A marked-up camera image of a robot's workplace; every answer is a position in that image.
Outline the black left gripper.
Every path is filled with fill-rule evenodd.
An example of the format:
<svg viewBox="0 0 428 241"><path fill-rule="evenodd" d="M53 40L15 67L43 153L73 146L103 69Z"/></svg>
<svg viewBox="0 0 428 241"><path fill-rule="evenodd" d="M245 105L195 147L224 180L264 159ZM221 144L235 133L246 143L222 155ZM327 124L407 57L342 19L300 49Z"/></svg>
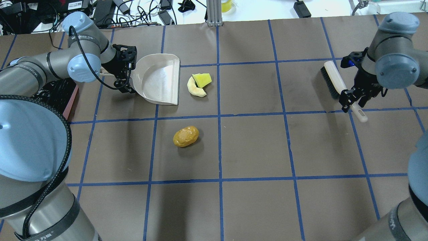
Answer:
<svg viewBox="0 0 428 241"><path fill-rule="evenodd" d="M136 46L113 44L113 57L106 62L105 70L116 77L114 87L121 93L136 93L132 83L132 71L137 57Z"/></svg>

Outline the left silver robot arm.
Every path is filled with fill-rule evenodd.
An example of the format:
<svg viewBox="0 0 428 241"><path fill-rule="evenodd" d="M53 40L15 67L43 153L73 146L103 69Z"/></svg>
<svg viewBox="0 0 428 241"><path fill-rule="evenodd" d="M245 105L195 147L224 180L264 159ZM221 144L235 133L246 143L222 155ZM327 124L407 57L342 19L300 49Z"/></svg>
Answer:
<svg viewBox="0 0 428 241"><path fill-rule="evenodd" d="M70 78L101 81L112 74L112 90L133 92L136 46L112 44L86 14L62 21L66 49L21 57L1 70L1 219L19 241L101 241L65 183L72 132L63 112L33 96L46 84Z"/></svg>

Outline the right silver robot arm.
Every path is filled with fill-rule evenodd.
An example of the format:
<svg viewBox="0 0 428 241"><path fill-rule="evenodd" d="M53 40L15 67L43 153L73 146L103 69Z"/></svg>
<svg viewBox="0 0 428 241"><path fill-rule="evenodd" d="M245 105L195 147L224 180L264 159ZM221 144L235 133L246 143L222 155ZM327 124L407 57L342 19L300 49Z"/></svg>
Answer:
<svg viewBox="0 0 428 241"><path fill-rule="evenodd" d="M427 89L427 51L413 47L412 36L419 19L410 13L393 12L379 24L370 46L357 57L342 58L341 67L358 68L354 86L342 90L339 103L344 112L358 102L364 107L383 89L404 89L411 85ZM427 132L418 140L408 162L409 197L368 227L355 241L426 241L428 239L428 155Z"/></svg>

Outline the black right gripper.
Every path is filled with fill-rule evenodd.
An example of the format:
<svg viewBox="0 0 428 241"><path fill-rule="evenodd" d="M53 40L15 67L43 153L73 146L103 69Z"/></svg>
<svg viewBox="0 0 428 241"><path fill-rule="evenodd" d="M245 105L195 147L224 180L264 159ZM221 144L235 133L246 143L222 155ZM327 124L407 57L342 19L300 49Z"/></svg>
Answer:
<svg viewBox="0 0 428 241"><path fill-rule="evenodd" d="M351 52L341 60L341 68L357 68L353 87L342 90L339 95L338 102L344 113L348 113L355 103L359 108L364 108L371 98L375 98L379 93L385 97L388 92L388 89L379 84L376 75L370 73L368 67L363 67L365 59L371 60L367 54L368 49L369 47L366 47L362 52Z"/></svg>

